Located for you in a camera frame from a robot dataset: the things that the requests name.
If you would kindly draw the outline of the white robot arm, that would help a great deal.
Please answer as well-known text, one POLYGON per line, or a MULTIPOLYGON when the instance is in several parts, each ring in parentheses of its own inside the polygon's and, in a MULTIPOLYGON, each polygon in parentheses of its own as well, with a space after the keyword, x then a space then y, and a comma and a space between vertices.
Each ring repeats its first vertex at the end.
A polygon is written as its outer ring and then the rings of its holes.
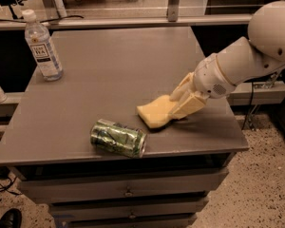
POLYGON ((182 119, 204 108, 210 98, 233 92, 241 83, 285 68, 285 1, 257 10, 248 36, 199 62, 170 95, 168 116, 182 119))

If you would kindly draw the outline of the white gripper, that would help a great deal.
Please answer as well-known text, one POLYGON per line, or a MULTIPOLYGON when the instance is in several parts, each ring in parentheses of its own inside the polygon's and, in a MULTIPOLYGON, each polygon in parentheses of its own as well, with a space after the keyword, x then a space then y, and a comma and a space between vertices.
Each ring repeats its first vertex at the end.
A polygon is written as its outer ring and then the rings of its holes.
POLYGON ((194 74, 188 73, 173 90, 169 100, 174 103, 174 106, 168 116, 172 120, 182 119, 203 109, 208 96, 218 99, 229 95, 235 89, 236 86, 227 79, 219 65, 218 55, 212 53, 199 62, 194 74), (191 91, 193 78, 197 90, 195 92, 191 91))

